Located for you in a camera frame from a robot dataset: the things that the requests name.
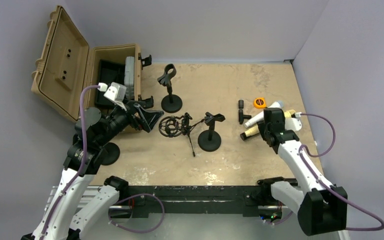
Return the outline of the beige handheld microphone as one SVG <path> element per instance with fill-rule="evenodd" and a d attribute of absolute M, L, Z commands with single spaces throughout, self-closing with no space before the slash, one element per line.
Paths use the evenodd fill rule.
<path fill-rule="evenodd" d="M 257 135 L 260 133 L 260 130 L 259 130 L 259 127 L 257 125 L 257 123 L 249 128 L 247 128 L 247 130 L 245 130 L 244 132 L 242 132 L 239 137 L 243 140 L 243 141 L 246 141 L 247 139 L 250 139 L 251 137 Z"/>

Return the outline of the tripod shock mount stand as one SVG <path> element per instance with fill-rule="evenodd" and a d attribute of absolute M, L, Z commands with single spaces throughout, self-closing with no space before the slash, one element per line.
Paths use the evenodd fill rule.
<path fill-rule="evenodd" d="M 190 120 L 192 119 L 192 116 L 188 112 L 185 112 L 182 116 L 166 116 L 159 122 L 158 131 L 162 136 L 167 138 L 176 138 L 180 135 L 187 136 L 191 146 L 192 155 L 195 157 L 196 153 L 191 139 L 191 132 L 198 124 L 203 123 L 205 119 L 203 118 L 191 125 Z"/>

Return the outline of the white wireless microphone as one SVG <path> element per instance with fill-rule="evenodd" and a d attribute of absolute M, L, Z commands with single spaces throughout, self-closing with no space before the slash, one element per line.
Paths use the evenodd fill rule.
<path fill-rule="evenodd" d="M 282 101 L 275 101 L 271 105 L 268 106 L 268 108 L 283 108 L 284 103 Z M 249 119 L 247 122 L 245 122 L 243 125 L 245 128 L 250 128 L 253 125 L 255 125 L 258 121 L 261 121 L 264 119 L 264 111 L 262 110 L 257 115 L 253 116 L 251 119 Z"/>

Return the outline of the black mic stand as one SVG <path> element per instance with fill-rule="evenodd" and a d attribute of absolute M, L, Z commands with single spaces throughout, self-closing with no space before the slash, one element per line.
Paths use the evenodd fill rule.
<path fill-rule="evenodd" d="M 157 78 L 158 83 L 167 89 L 167 95 L 161 100 L 161 107 L 167 113 L 176 113 L 183 106 L 182 99 L 178 95 L 173 94 L 171 79 L 176 74 L 177 70 L 174 64 L 170 63 L 164 67 L 164 73 Z"/>
<path fill-rule="evenodd" d="M 109 166 L 114 164 L 120 157 L 120 148 L 113 142 L 109 142 L 104 146 L 107 152 L 106 157 L 102 161 L 102 165 Z"/>
<path fill-rule="evenodd" d="M 222 139 L 218 132 L 215 131 L 216 122 L 223 122 L 225 116 L 221 113 L 211 114 L 205 113 L 204 123 L 208 126 L 208 130 L 202 131 L 198 136 L 198 145 L 205 152 L 214 152 L 221 146 Z"/>

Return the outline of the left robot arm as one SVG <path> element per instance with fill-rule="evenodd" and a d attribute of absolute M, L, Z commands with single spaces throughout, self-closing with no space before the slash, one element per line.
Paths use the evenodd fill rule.
<path fill-rule="evenodd" d="M 129 126 L 149 133 L 163 115 L 162 110 L 147 110 L 137 102 L 126 108 L 116 106 L 107 115 L 96 107 L 85 109 L 75 124 L 76 134 L 67 151 L 56 193 L 39 225 L 22 239 L 80 240 L 111 205 L 126 203 L 128 182 L 111 176 L 97 195 L 78 210 L 100 166 L 111 164 L 120 156 L 120 149 L 110 141 Z"/>

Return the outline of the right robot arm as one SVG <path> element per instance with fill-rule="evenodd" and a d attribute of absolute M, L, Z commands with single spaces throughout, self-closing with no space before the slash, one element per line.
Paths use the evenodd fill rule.
<path fill-rule="evenodd" d="M 307 236 L 342 231 L 347 225 L 346 190 L 331 183 L 312 163 L 298 135 L 286 128 L 286 116 L 278 107 L 266 108 L 257 123 L 262 139 L 287 164 L 298 187 L 277 180 L 261 189 L 268 204 L 276 200 L 297 216 Z"/>

